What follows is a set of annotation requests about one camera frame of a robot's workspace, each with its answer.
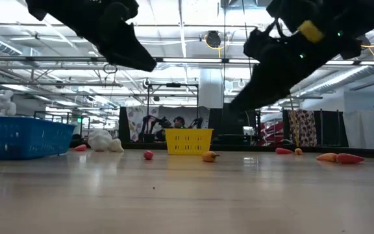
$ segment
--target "red object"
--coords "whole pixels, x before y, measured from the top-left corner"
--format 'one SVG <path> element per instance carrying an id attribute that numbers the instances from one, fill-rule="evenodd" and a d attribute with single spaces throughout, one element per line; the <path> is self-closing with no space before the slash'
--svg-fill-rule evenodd
<path id="1" fill-rule="evenodd" d="M 277 154 L 290 154 L 290 153 L 293 153 L 293 151 L 289 150 L 289 149 L 284 149 L 284 148 L 277 148 L 275 150 L 275 153 L 277 153 Z"/>
<path id="2" fill-rule="evenodd" d="M 154 157 L 154 153 L 152 151 L 147 150 L 143 153 L 143 157 L 145 160 L 152 160 Z"/>
<path id="3" fill-rule="evenodd" d="M 364 161 L 364 158 L 356 156 L 356 155 L 351 155 L 348 153 L 340 153 L 337 155 L 337 163 L 341 164 L 356 164 L 356 163 L 361 163 Z"/>
<path id="4" fill-rule="evenodd" d="M 87 149 L 88 147 L 85 144 L 75 147 L 75 151 L 86 151 Z"/>

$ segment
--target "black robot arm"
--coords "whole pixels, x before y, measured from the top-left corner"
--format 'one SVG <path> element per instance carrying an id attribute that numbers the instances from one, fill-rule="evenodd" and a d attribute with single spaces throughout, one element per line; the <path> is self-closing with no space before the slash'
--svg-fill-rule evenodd
<path id="1" fill-rule="evenodd" d="M 243 47 L 254 58 L 250 82 L 231 103 L 244 111 L 273 104 L 290 88 L 337 55 L 361 53 L 359 37 L 374 29 L 374 0 L 273 0 L 267 7 L 275 18 L 265 31 L 255 29 Z M 293 33 L 272 38 L 278 19 Z"/>
<path id="2" fill-rule="evenodd" d="M 155 59 L 125 22 L 138 14 L 135 0 L 26 0 L 30 14 L 48 14 L 96 46 L 110 64 L 151 72 Z"/>

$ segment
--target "white cloth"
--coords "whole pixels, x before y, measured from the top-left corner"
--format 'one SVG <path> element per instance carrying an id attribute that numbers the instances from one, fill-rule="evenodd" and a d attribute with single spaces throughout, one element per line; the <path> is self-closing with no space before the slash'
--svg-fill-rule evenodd
<path id="1" fill-rule="evenodd" d="M 106 130 L 96 129 L 88 137 L 88 144 L 94 151 L 106 151 L 112 143 L 112 136 Z"/>
<path id="2" fill-rule="evenodd" d="M 374 110 L 344 112 L 343 120 L 350 148 L 374 149 Z"/>

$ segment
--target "small white object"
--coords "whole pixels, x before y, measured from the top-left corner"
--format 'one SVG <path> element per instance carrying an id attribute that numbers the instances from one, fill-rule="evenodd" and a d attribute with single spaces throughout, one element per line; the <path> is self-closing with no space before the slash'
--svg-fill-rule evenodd
<path id="1" fill-rule="evenodd" d="M 110 146 L 109 146 L 109 150 L 112 152 L 123 153 L 121 140 L 120 139 L 112 140 L 112 143 L 110 143 Z"/>
<path id="2" fill-rule="evenodd" d="M 11 102 L 11 97 L 14 95 L 11 90 L 0 90 L 0 116 L 15 116 L 17 113 L 17 106 Z"/>
<path id="3" fill-rule="evenodd" d="M 94 151 L 106 151 L 112 143 L 112 136 L 106 130 L 96 129 L 88 137 L 88 144 Z"/>

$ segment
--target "metal frame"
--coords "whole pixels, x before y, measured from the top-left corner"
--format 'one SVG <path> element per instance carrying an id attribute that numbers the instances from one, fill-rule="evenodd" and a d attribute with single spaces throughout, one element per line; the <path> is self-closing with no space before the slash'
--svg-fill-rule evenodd
<path id="1" fill-rule="evenodd" d="M 44 114 L 44 115 L 51 115 L 51 121 L 54 121 L 54 118 L 55 116 L 59 116 L 61 117 L 62 119 L 62 123 L 63 123 L 63 117 L 62 115 L 59 115 L 59 114 L 52 114 L 52 113 L 64 113 L 64 112 L 61 112 L 61 111 L 34 111 L 34 118 L 37 118 L 37 114 Z M 78 115 L 78 114 L 71 114 L 70 112 L 68 112 L 67 116 L 66 116 L 66 124 L 69 124 L 69 119 L 70 118 L 81 118 L 82 119 L 82 122 L 83 122 L 83 119 L 84 118 L 88 118 L 89 119 L 89 124 L 88 124 L 88 132 L 90 132 L 90 117 L 89 116 L 83 116 L 83 115 Z M 83 124 L 81 124 L 81 136 L 82 136 L 82 132 L 83 132 Z"/>
<path id="2" fill-rule="evenodd" d="M 196 87 L 197 89 L 197 95 L 195 95 L 194 93 L 193 94 L 182 94 L 182 96 L 184 97 L 196 97 L 197 98 L 197 110 L 196 110 L 196 113 L 195 113 L 195 117 L 198 118 L 199 117 L 199 85 L 198 84 L 179 84 L 179 83 L 176 83 L 177 85 L 180 85 L 180 86 L 185 86 L 186 88 L 188 87 Z M 167 83 L 167 84 L 148 84 L 148 91 L 147 91 L 147 114 L 149 114 L 149 100 L 151 98 L 151 96 L 153 97 L 163 97 L 165 95 L 154 95 L 154 94 L 150 94 L 150 91 L 152 89 L 152 87 L 154 86 L 158 86 L 157 90 L 162 87 L 163 85 L 174 85 L 174 83 Z"/>

